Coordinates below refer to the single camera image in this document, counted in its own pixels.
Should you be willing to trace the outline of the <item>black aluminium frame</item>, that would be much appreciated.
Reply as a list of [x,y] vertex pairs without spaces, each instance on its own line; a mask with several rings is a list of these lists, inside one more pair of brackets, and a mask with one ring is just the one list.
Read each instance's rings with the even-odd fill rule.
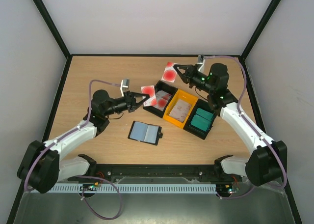
[[[71,54],[69,52],[69,50],[67,49],[59,31],[57,30],[57,27],[55,26],[44,2],[42,0],[32,0],[33,3],[36,5],[36,8],[38,9],[38,11],[40,12],[42,18],[44,19],[47,27],[49,28],[50,32],[52,33],[53,37],[55,38],[57,44],[59,45],[59,48],[61,49],[62,53],[64,54],[64,56],[66,57],[66,63],[61,75],[61,79],[60,79],[60,83],[56,92],[56,96],[54,98],[54,102],[52,105],[52,109],[50,112],[50,116],[45,128],[45,132],[43,135],[43,139],[47,139],[48,136],[50,135],[51,129],[52,129],[52,123],[54,121],[55,118],[55,114],[56,114],[56,110],[61,98],[61,93],[63,91],[64,85],[65,85],[65,81],[68,75],[68,71],[70,68],[70,63],[72,61],[72,58],[74,56],[140,56],[140,57],[195,57],[197,55],[193,55],[193,54]],[[270,20],[271,16],[273,15],[273,13],[275,12],[276,8],[278,7],[278,5],[280,4],[281,0],[271,0],[269,6],[267,7],[265,13],[263,14],[263,17],[261,18],[258,26],[256,27],[254,33],[252,34],[248,44],[246,45],[243,53],[241,55],[229,55],[232,57],[238,57],[240,60],[240,63],[244,64],[244,71],[246,74],[248,74],[248,70],[247,70],[247,66],[245,64],[245,60],[248,57],[249,53],[251,52],[252,48],[254,47],[255,43],[257,42],[259,36],[261,35],[261,33],[263,32],[264,28],[266,27],[268,21]],[[246,77],[247,81],[248,81],[248,86],[247,86],[247,90],[248,90],[248,96],[251,102],[251,106],[253,109],[253,113],[254,113],[254,117],[255,119],[257,119],[257,125],[261,126],[262,130],[265,131],[265,127],[264,127],[264,123],[261,117],[261,112],[260,109],[258,108],[257,105],[257,99],[256,99],[256,95],[255,93],[253,93],[253,86],[252,86],[252,82],[250,77]],[[21,203],[21,199],[22,199],[22,195],[24,193],[24,191],[22,191],[22,185],[24,183],[21,182],[18,192],[16,194],[14,203],[12,205],[9,217],[7,219],[7,224],[13,224],[15,219],[16,219],[16,215],[18,212],[18,208],[20,206]],[[301,221],[301,217],[300,214],[298,212],[294,197],[293,197],[293,193],[291,191],[290,188],[290,184],[289,182],[287,182],[287,185],[285,187],[285,192],[288,195],[288,202],[289,202],[289,206],[292,212],[292,216],[294,218],[294,222],[296,224],[302,224]]]

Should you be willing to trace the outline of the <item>black leather card holder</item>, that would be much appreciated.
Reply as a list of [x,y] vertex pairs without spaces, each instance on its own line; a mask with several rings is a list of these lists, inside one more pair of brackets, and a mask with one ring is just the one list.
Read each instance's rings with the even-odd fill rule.
[[152,145],[158,145],[163,137],[162,127],[144,122],[133,121],[128,139]]

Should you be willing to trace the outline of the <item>teal card stack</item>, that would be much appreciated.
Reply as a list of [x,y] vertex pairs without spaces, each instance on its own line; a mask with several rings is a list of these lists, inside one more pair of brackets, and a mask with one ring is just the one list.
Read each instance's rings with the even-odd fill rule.
[[199,130],[206,131],[207,129],[209,129],[213,117],[214,117],[213,113],[198,108],[195,115],[192,118],[190,125],[196,127]]

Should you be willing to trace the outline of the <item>black bin with teal cards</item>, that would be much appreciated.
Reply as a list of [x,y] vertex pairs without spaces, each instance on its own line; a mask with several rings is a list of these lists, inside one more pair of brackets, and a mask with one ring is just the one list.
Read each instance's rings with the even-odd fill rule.
[[212,128],[215,118],[216,113],[209,108],[208,103],[202,99],[198,99],[183,129],[205,140]]

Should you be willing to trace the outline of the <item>yellow bin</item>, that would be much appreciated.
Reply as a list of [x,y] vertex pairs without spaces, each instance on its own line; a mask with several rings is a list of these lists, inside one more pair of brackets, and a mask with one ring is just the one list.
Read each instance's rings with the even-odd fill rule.
[[199,98],[178,89],[169,100],[163,119],[183,129]]

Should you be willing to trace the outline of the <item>red dotted card stack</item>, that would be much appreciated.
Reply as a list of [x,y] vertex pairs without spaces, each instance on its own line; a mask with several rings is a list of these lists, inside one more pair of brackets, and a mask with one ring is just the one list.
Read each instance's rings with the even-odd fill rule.
[[154,108],[156,108],[157,110],[163,111],[167,103],[169,102],[171,96],[172,95],[170,93],[167,93],[163,90],[158,91],[156,93],[157,104],[154,105]]

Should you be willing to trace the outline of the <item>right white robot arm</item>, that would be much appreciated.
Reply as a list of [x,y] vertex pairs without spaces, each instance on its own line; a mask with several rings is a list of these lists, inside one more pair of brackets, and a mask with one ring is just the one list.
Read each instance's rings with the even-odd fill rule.
[[288,181],[287,146],[268,136],[241,107],[240,100],[228,89],[228,68],[222,63],[214,63],[208,75],[199,71],[200,65],[174,65],[181,80],[189,87],[196,87],[208,94],[209,108],[226,121],[246,145],[248,160],[235,156],[225,157],[214,168],[218,180],[226,180],[231,174],[245,176],[254,186],[282,179],[281,187]]

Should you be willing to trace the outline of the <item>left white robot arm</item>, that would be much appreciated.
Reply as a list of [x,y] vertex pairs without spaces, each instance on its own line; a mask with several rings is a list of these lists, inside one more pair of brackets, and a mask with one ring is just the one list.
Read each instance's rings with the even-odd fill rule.
[[133,112],[149,98],[148,94],[126,91],[122,97],[113,99],[103,89],[95,91],[88,113],[78,125],[52,140],[35,140],[29,144],[17,171],[17,177],[24,182],[24,190],[44,194],[60,180],[85,175],[90,167],[85,158],[65,160],[65,157],[100,135],[109,124],[108,116]]

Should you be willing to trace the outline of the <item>black bin with red cards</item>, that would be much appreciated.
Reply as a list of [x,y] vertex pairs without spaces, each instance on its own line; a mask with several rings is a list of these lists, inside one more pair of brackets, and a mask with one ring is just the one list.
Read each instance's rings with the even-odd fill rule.
[[144,110],[163,118],[165,110],[178,89],[162,81],[155,85],[157,103],[154,106],[143,107]]

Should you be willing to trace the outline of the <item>white patterned card stack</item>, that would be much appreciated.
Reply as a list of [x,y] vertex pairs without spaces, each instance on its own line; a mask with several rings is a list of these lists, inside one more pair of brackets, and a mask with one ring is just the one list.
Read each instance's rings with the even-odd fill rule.
[[169,116],[181,123],[183,123],[190,111],[191,108],[191,104],[179,99],[176,104],[174,105],[174,107],[172,108],[172,110],[169,113]]

